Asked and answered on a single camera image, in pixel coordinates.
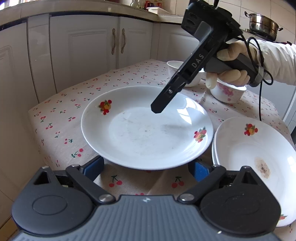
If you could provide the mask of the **right gloved hand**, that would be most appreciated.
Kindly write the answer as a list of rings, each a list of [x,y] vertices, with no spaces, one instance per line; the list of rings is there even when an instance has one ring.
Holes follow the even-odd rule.
[[[253,60],[255,64],[259,65],[257,48],[255,48],[251,44],[249,46],[249,51],[251,56],[248,53],[248,49],[245,43],[239,40],[234,43],[231,43],[227,49],[220,50],[217,53],[217,58],[224,62],[233,61],[240,54],[243,54],[250,60]],[[241,87],[248,84],[248,82],[250,81],[250,76],[247,74],[246,70],[237,69],[224,71],[221,74],[207,72],[205,77],[206,87],[208,89],[213,89],[216,86],[218,79],[227,84],[234,85],[236,87]]]

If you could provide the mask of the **white sleeved right forearm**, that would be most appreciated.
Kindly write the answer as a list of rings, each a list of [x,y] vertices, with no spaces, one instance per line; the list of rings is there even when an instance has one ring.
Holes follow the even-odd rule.
[[[258,40],[264,57],[264,69],[277,82],[295,86],[295,44]]]

